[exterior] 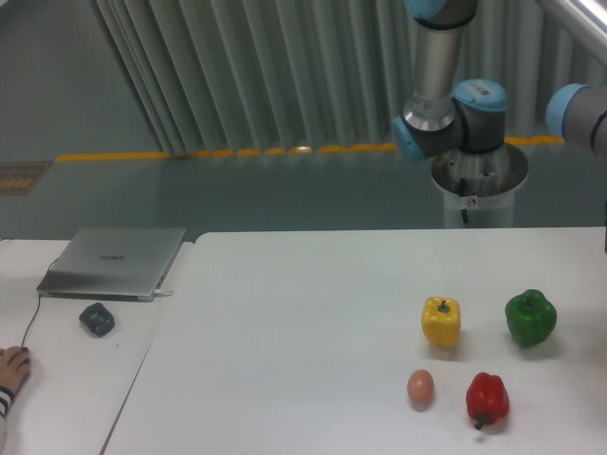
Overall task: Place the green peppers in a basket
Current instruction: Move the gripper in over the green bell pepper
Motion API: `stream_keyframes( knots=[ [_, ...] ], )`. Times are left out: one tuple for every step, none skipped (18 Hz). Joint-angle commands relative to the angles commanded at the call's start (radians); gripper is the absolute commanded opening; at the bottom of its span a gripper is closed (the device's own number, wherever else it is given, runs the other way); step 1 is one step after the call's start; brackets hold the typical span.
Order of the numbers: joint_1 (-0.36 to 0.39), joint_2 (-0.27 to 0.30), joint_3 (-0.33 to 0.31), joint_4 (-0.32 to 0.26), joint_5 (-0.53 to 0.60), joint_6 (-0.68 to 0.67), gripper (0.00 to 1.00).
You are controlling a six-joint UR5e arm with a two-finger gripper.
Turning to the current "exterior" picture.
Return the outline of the person's hand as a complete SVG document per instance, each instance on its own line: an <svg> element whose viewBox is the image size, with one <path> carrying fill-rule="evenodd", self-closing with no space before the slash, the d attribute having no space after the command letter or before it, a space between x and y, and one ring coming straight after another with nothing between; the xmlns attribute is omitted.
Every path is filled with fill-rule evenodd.
<svg viewBox="0 0 607 455"><path fill-rule="evenodd" d="M1 350L1 389L15 396L30 374L30 351L12 346Z"/></svg>

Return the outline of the striped sleeve forearm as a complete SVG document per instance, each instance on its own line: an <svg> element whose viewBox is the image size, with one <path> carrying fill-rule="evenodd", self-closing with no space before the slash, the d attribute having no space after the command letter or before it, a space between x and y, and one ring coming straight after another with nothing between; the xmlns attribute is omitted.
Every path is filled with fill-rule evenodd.
<svg viewBox="0 0 607 455"><path fill-rule="evenodd" d="M14 399L12 391L2 386L0 388L0 453L4 452L7 438L7 414Z"/></svg>

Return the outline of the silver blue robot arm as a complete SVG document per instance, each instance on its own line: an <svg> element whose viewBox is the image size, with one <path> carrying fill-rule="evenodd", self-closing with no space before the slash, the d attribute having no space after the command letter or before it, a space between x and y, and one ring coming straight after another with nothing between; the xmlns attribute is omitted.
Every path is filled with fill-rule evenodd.
<svg viewBox="0 0 607 455"><path fill-rule="evenodd" d="M396 146L412 161L453 149L472 155L500 149L505 142L505 89L484 79L453 81L476 2L408 1L405 8L419 29L412 96L393 120ZM565 85L548 102L545 124L552 135L605 157L605 88Z"/></svg>

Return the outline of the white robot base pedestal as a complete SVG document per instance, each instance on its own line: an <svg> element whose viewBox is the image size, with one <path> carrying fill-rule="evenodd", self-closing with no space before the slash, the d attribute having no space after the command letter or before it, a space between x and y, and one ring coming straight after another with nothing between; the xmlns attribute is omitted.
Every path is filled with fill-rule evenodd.
<svg viewBox="0 0 607 455"><path fill-rule="evenodd" d="M485 154L448 151L432 162L445 228L511 228L516 192L528 176L525 154L504 143Z"/></svg>

